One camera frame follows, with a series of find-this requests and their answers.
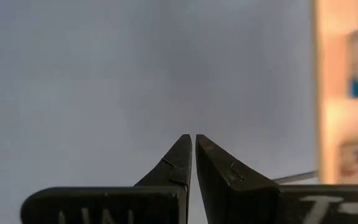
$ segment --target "white background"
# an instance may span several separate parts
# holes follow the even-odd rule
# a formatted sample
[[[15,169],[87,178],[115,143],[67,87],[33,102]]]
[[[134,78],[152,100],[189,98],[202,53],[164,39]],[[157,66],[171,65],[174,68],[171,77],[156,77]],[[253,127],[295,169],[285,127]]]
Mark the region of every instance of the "white background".
[[[0,223],[52,186],[132,185],[183,133],[316,169],[308,0],[0,0]],[[193,165],[189,223],[206,223]]]

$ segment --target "gray wall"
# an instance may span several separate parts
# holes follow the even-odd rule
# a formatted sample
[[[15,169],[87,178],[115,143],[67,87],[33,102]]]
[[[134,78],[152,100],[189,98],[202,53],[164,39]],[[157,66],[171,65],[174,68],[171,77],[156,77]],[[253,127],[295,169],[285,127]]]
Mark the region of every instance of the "gray wall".
[[[0,0],[0,223],[46,187],[132,185],[182,133],[315,169],[311,34],[309,0]]]

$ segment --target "wooden frame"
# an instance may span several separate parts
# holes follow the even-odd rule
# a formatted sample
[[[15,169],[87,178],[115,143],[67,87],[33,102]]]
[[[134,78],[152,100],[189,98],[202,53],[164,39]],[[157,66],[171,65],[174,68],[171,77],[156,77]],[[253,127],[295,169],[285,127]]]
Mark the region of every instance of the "wooden frame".
[[[339,146],[358,141],[358,100],[349,97],[349,34],[358,29],[358,0],[315,0],[320,181],[336,184]]]

